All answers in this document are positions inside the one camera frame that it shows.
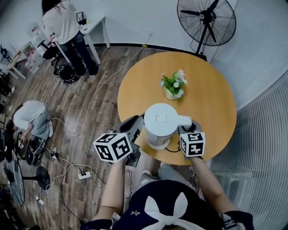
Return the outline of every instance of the white shirt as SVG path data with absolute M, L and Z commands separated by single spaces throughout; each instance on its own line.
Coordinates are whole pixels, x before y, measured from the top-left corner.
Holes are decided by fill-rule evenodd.
M 46 110 L 46 105 L 39 101 L 27 101 L 14 114 L 13 123 L 20 129 L 28 129 L 29 122 L 34 121 Z
M 43 16 L 45 29 L 58 39 L 59 44 L 70 41 L 79 32 L 76 8 L 70 0 L 65 0 L 52 8 Z

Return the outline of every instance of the baseboard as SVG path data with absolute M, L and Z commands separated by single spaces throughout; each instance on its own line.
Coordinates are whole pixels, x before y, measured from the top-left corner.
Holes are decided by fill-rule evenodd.
M 134 43 L 110 43 L 111 46 L 131 46 L 131 47 L 142 47 L 142 44 L 134 44 Z M 101 46 L 106 46 L 106 43 L 100 43 L 100 44 L 94 44 L 95 47 L 101 47 Z M 190 51 L 186 51 L 186 50 L 182 50 L 182 49 L 176 49 L 176 48 L 170 48 L 170 47 L 165 47 L 165 46 L 158 46 L 158 45 L 146 45 L 148 48 L 152 48 L 152 49 L 163 49 L 163 50 L 167 50 L 167 51 L 173 51 L 173 52 L 183 52 L 183 53 L 188 53 L 191 55 L 194 55 L 198 58 L 203 59 L 204 61 L 207 62 L 207 58 L 205 55 L 201 55 L 201 54 L 196 54 Z

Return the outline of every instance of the wooden floor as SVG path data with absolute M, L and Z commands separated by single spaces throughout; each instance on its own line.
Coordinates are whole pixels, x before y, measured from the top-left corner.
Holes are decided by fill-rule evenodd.
M 76 83 L 63 85 L 59 78 L 53 75 L 54 68 L 49 61 L 45 61 L 33 76 L 27 76 L 26 80 L 15 82 L 16 90 L 5 104 L 8 117 L 14 109 L 27 100 L 39 100 L 48 105 L 50 115 L 59 118 L 66 123 L 68 130 L 77 134 L 80 132 L 86 117 L 88 104 L 95 91 L 107 80 L 111 74 L 119 70 L 130 60 L 140 48 L 136 47 L 111 47 L 98 48 L 97 52 L 102 61 L 99 72 L 95 77 L 90 78 L 86 73 Z M 120 123 L 117 111 L 117 94 L 121 81 L 126 72 L 139 60 L 154 53 L 163 52 L 157 49 L 143 49 L 134 60 L 124 67 L 118 74 L 112 77 L 96 94 L 90 105 L 86 126 L 83 132 L 77 136 L 70 136 L 62 123 L 53 120 L 54 135 L 47 144 L 49 149 L 56 146 L 60 149 L 60 156 L 76 164 L 88 164 L 106 182 L 110 165 L 101 162 L 92 146 L 92 142 L 102 133 L 107 132 Z M 63 160 L 48 160 L 45 155 L 42 161 L 50 174 L 51 181 L 59 175 L 64 174 L 68 163 Z M 127 167 L 132 171 L 132 189 L 138 184 L 140 175 L 144 169 L 150 169 L 156 174 L 160 162 L 152 159 L 147 154 L 141 155 L 136 169 Z M 25 161 L 20 160 L 24 176 L 34 176 L 36 166 L 29 166 Z M 184 177 L 192 182 L 193 173 L 188 166 L 175 166 Z M 3 170 L 3 163 L 0 163 L 0 170 Z M 79 180 L 76 167 L 66 174 L 63 181 L 63 198 L 67 206 L 84 222 L 91 220 L 99 208 L 101 192 L 105 185 L 92 174 L 87 180 Z M 41 211 L 45 216 L 49 230 L 79 229 L 80 223 L 64 206 L 61 200 L 62 178 L 57 178 L 55 183 L 48 190 L 49 197 Z M 0 176 L 0 183 L 5 183 L 3 176 Z M 130 176 L 126 173 L 125 196 L 130 195 Z M 36 195 L 40 193 L 40 187 L 35 181 L 25 181 L 25 203 L 22 206 L 14 204 L 27 227 L 38 224 L 41 229 L 46 227 L 44 218 L 41 216 L 37 206 Z M 47 194 L 42 191 L 42 200 Z

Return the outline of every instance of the white wall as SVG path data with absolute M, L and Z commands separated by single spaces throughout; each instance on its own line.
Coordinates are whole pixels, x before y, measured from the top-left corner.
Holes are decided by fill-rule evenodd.
M 240 109 L 288 70 L 288 3 L 240 0 L 235 15 L 236 33 L 211 64 L 227 79 Z
M 77 10 L 92 19 L 97 12 L 106 14 L 106 27 L 111 43 L 144 43 L 148 31 L 153 36 L 148 44 L 192 51 L 192 38 L 182 28 L 177 16 L 177 0 L 72 0 Z M 16 49 L 30 40 L 27 25 L 36 22 L 43 29 L 41 0 L 11 0 L 0 16 L 0 41 Z M 103 43 L 101 26 L 92 40 Z M 196 50 L 198 42 L 193 42 Z M 206 47 L 210 62 L 217 47 Z

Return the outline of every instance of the black floor fan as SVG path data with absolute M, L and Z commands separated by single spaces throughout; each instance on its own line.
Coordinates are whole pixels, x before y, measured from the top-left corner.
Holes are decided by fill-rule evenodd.
M 235 33 L 236 17 L 227 0 L 179 0 L 177 11 L 184 30 L 199 42 L 196 54 L 202 44 L 223 45 Z

